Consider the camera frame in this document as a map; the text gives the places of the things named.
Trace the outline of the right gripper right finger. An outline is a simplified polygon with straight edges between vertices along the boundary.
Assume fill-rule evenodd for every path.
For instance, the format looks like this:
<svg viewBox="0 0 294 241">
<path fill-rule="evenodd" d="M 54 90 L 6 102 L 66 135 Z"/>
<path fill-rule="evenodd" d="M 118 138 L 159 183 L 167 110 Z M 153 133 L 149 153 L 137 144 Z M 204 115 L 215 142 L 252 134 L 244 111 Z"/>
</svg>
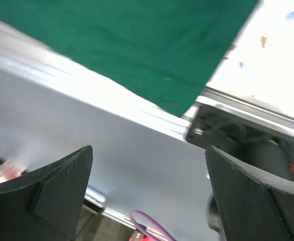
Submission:
<svg viewBox="0 0 294 241">
<path fill-rule="evenodd" d="M 294 240 L 294 182 L 214 146 L 206 162 L 226 240 Z"/>
</svg>

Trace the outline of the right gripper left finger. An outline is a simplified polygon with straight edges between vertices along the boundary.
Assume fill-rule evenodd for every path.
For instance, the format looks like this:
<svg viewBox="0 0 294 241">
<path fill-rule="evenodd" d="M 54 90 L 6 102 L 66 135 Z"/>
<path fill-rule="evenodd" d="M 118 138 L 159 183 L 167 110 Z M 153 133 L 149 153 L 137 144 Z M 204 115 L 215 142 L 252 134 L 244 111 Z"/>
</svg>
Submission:
<svg viewBox="0 0 294 241">
<path fill-rule="evenodd" d="M 74 240 L 92 161 L 85 146 L 0 183 L 0 240 Z"/>
</svg>

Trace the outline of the green surgical cloth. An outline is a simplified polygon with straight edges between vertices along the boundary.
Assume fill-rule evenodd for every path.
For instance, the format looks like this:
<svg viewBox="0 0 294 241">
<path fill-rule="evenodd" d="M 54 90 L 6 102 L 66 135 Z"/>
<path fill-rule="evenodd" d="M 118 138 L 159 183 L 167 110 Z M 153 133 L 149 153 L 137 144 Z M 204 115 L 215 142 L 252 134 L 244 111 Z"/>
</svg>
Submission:
<svg viewBox="0 0 294 241">
<path fill-rule="evenodd" d="M 0 21 L 182 116 L 256 6 L 257 1 L 0 1 Z"/>
</svg>

